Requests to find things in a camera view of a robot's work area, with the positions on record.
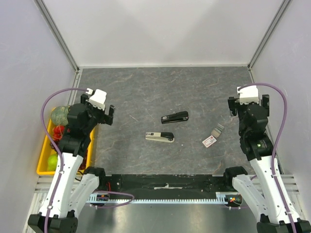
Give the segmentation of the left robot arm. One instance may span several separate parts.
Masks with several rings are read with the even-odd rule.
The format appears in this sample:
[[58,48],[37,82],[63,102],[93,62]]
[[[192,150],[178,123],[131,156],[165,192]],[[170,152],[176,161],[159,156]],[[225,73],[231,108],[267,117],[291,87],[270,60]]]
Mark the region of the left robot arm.
[[98,124],[112,125],[115,107],[105,114],[107,93],[87,90],[80,103],[69,107],[68,124],[58,143],[55,174],[39,212],[31,214],[29,227],[36,233],[74,233],[78,216],[91,193],[105,189],[104,169],[88,167],[76,188],[76,174],[91,142],[90,134]]

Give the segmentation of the green striped melon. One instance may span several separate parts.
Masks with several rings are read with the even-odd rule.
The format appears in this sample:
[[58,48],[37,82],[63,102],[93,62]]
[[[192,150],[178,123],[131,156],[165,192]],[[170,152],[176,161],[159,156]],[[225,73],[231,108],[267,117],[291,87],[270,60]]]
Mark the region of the green striped melon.
[[58,106],[54,108],[51,112],[51,121],[54,125],[68,124],[67,115],[69,113],[69,106]]

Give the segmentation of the red cherry tomato cluster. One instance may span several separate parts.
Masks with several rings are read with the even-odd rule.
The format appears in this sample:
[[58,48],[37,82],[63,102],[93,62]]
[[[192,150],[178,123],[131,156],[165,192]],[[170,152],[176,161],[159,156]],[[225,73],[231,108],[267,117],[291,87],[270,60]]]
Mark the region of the red cherry tomato cluster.
[[57,125],[52,129],[52,139],[53,141],[60,141],[65,132],[65,126]]

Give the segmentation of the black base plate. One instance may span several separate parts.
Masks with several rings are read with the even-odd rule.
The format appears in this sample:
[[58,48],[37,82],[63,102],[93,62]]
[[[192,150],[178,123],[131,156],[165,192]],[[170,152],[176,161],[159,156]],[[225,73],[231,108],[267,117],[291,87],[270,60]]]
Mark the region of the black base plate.
[[155,195],[158,199],[162,192],[171,193],[215,193],[232,192],[235,189],[229,176],[213,176],[207,174],[195,175],[135,175],[135,174],[112,174],[100,177],[100,184],[95,190],[116,191],[131,193],[137,199],[143,195]]

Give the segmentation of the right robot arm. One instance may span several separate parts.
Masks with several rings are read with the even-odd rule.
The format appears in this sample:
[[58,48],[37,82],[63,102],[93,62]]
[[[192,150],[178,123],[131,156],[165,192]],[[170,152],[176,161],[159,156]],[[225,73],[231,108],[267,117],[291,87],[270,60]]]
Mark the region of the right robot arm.
[[227,168],[223,187],[238,191],[257,220],[259,233],[309,233],[311,224],[295,210],[272,158],[273,143],[266,133],[269,116],[269,95],[247,103],[229,97],[231,116],[239,118],[240,147],[255,171],[261,191],[253,185],[242,166]]

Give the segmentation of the silver and black stapler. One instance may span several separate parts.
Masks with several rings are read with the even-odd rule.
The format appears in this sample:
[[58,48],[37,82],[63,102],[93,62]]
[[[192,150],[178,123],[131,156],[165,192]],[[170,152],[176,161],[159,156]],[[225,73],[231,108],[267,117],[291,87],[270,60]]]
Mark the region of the silver and black stapler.
[[147,132],[145,134],[146,140],[159,141],[159,142],[174,142],[174,134],[171,132]]

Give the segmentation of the green pear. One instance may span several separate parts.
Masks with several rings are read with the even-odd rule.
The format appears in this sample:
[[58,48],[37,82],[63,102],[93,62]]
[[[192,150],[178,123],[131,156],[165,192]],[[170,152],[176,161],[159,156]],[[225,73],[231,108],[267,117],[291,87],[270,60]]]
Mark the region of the green pear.
[[51,154],[47,159],[47,171],[55,171],[58,163],[58,154]]

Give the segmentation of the yellow plastic bin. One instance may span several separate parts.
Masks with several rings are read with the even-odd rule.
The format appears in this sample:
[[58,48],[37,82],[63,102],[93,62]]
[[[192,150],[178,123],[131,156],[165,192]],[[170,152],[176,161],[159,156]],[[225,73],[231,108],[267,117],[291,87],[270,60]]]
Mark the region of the yellow plastic bin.
[[[49,123],[47,125],[47,131],[51,137],[52,137],[52,129],[55,126],[57,126],[57,125],[54,125],[50,119]],[[86,168],[89,167],[92,163],[95,129],[93,129],[92,132],[90,133],[91,142],[87,148],[88,154],[87,154]],[[55,171],[47,171],[47,159],[50,156],[50,154],[52,153],[50,143],[51,143],[51,141],[48,138],[48,136],[45,136],[43,146],[42,146],[42,150],[41,150],[41,154],[40,154],[39,161],[38,161],[38,166],[36,169],[38,175],[54,175],[54,173],[55,173]]]

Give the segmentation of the red white staple box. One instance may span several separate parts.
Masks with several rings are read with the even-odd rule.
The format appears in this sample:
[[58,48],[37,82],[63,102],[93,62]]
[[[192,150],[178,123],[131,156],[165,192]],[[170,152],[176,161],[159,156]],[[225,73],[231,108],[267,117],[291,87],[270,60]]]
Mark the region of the red white staple box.
[[202,143],[203,145],[208,148],[211,145],[213,145],[216,141],[217,138],[221,135],[222,131],[224,130],[224,126],[221,124],[218,124],[211,132],[211,135],[206,138]]

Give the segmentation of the purple grape bunch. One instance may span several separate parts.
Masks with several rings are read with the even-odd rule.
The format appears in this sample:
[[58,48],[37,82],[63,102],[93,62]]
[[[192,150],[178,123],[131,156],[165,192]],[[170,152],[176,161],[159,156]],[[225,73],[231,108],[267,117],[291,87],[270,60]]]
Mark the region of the purple grape bunch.
[[[52,143],[50,143],[50,147],[52,149],[52,153],[51,154],[57,153]],[[86,168],[87,154],[88,154],[88,150],[86,150],[86,152],[85,152],[83,161],[82,161],[82,163],[79,166],[79,170],[84,170]]]

